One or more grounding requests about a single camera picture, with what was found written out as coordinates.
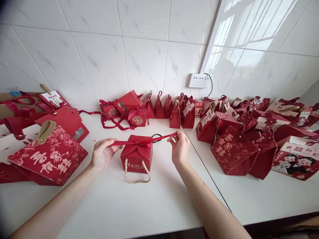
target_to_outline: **human hand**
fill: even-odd
[[[170,136],[169,139],[167,139],[167,142],[170,142],[170,144],[172,145],[173,164],[175,166],[180,166],[187,163],[190,141],[186,137],[186,135],[181,131],[177,131],[177,135]]]
[[[94,169],[97,169],[98,171],[102,169],[106,169],[110,161],[112,160],[115,152],[123,148],[122,145],[108,147],[111,144],[113,144],[115,140],[117,139],[116,138],[103,139],[101,141],[98,141],[94,145],[92,160],[90,162],[90,165]]]

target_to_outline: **leather strap handle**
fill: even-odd
[[[52,132],[54,131],[55,128],[56,128],[55,121],[51,121],[51,120],[45,121],[42,124],[41,129],[40,129],[38,144],[39,145],[44,144],[46,142],[47,138],[49,137],[49,135],[52,134]]]

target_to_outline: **gold rope handle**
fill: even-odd
[[[142,165],[144,167],[144,169],[146,170],[147,174],[149,175],[149,179],[147,181],[132,181],[129,176],[127,176],[127,159],[125,159],[125,177],[126,179],[130,182],[130,183],[133,183],[133,184],[137,184],[137,183],[148,183],[150,180],[151,180],[151,174],[150,172],[147,170],[147,167],[144,163],[144,161],[142,160]]]
[[[42,124],[40,129],[38,144],[39,145],[44,144],[47,138],[49,137],[49,135],[54,131],[55,128],[56,128],[55,121],[51,121],[51,120],[45,121]]]

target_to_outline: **red ribbon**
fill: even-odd
[[[146,140],[142,140],[142,141],[139,141],[138,139],[134,139],[133,141],[114,141],[114,143],[111,144],[110,146],[137,144],[137,145],[139,145],[141,147],[147,147],[148,148],[148,147],[150,147],[152,145],[152,143],[154,141],[165,139],[167,137],[174,136],[174,135],[177,135],[177,131],[175,133],[172,133],[172,134],[169,134],[169,135],[165,135],[165,136],[158,137],[158,138],[153,138],[153,139],[146,139]]]

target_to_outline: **power socket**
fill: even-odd
[[[189,88],[207,88],[207,81],[209,80],[206,74],[190,74]]]

